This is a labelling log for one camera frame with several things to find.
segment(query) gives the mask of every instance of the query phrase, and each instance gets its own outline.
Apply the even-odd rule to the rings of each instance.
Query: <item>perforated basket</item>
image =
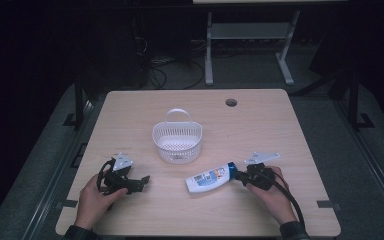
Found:
[[[169,122],[169,116],[176,112],[187,115],[189,121]],[[175,108],[167,112],[164,122],[154,126],[152,138],[160,157],[167,163],[190,163],[196,160],[201,152],[202,126],[193,122],[188,112]]]

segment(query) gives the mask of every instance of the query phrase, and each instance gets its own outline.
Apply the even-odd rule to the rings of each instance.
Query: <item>lotion bottle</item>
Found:
[[[230,162],[218,168],[188,177],[185,182],[190,193],[206,192],[234,179],[236,171],[238,171],[236,165]]]

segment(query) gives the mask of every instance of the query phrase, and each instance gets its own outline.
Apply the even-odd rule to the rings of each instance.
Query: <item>sleeve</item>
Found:
[[[81,227],[71,225],[65,233],[63,240],[100,240],[98,234]]]
[[[304,226],[298,221],[288,222],[280,226],[280,234],[283,240],[308,240]]]

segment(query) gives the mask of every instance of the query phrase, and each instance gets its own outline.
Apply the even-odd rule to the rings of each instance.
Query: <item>bottle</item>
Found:
[[[238,171],[233,162],[185,179],[190,193],[210,191],[234,179]]]

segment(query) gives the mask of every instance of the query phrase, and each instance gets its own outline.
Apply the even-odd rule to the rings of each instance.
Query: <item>hole in table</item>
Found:
[[[229,98],[226,100],[226,105],[229,107],[234,107],[234,106],[238,105],[238,101],[236,101],[233,98]]]

